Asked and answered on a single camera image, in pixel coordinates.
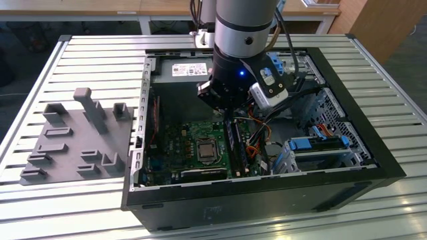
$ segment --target black screw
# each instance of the black screw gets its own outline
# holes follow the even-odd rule
[[[254,43],[254,38],[249,36],[249,37],[245,39],[245,43],[246,43],[246,45],[251,45],[251,44]]]

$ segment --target blue latch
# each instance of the blue latch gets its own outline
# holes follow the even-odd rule
[[[283,153],[281,153],[278,159],[275,160],[274,165],[273,165],[273,167],[271,167],[271,170],[274,170],[274,169],[278,167],[282,159],[283,159]]]
[[[295,145],[297,149],[311,149],[313,145],[310,144],[310,140],[307,138],[297,138],[291,140]]]
[[[289,146],[290,146],[291,150],[297,149],[294,140],[289,141]]]
[[[283,75],[285,73],[285,69],[283,69],[283,63],[278,57],[278,53],[277,52],[269,52],[267,55],[271,58],[273,64],[275,66],[275,68],[278,69],[278,72],[281,75]]]
[[[342,143],[345,144],[346,148],[349,148],[350,146],[350,140],[346,136],[341,136],[341,140],[342,140]]]
[[[319,131],[319,128],[317,126],[313,126],[313,130],[314,130],[315,134],[319,136],[319,138],[322,138],[323,140],[327,139],[327,136],[325,136],[322,134],[322,132]]]

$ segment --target table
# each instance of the table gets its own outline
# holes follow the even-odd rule
[[[407,178],[375,189],[339,210],[155,233],[143,228],[131,212],[120,211],[122,177],[19,185],[46,122],[42,111],[47,103],[62,102],[67,109],[80,109],[71,100],[75,88],[84,86],[92,88],[92,98],[103,106],[124,102],[138,111],[146,50],[195,47],[187,35],[63,37],[0,145],[2,239],[369,240],[423,236],[427,116],[358,40],[345,35],[291,37],[295,47],[321,48]],[[275,46],[289,46],[283,36]]]
[[[321,22],[318,34],[327,34],[337,8],[306,7],[302,0],[287,0],[287,21]],[[191,21],[190,0],[0,0],[0,21],[71,22],[139,21],[145,35],[150,21]]]
[[[151,34],[150,21],[191,21],[189,0],[141,0],[139,23],[145,35]],[[327,34],[341,10],[334,7],[306,7],[302,0],[287,0],[286,21],[321,22],[317,34]]]

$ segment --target cpu socket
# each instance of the cpu socket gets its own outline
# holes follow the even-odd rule
[[[217,139],[205,137],[197,140],[198,161],[205,165],[211,165],[219,159]]]

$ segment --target wooden desk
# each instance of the wooden desk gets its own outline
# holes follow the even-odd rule
[[[287,21],[321,22],[318,34],[329,32],[339,14],[337,8],[309,8],[302,0],[287,0],[283,9]],[[150,35],[157,20],[190,21],[190,0],[0,0],[0,21],[139,21]]]
[[[118,15],[141,10],[142,0],[0,0],[2,15]]]
[[[309,8],[302,0],[287,0],[283,8],[285,16],[339,15],[337,8]],[[190,0],[141,0],[141,15],[190,15]]]
[[[138,21],[142,0],[0,0],[0,21]]]
[[[337,8],[309,8],[302,0],[287,0],[283,8],[283,17],[286,21],[321,22],[315,33],[327,34],[335,16],[341,12]],[[147,35],[151,33],[150,21],[191,20],[190,0],[142,0],[139,15],[142,32]]]

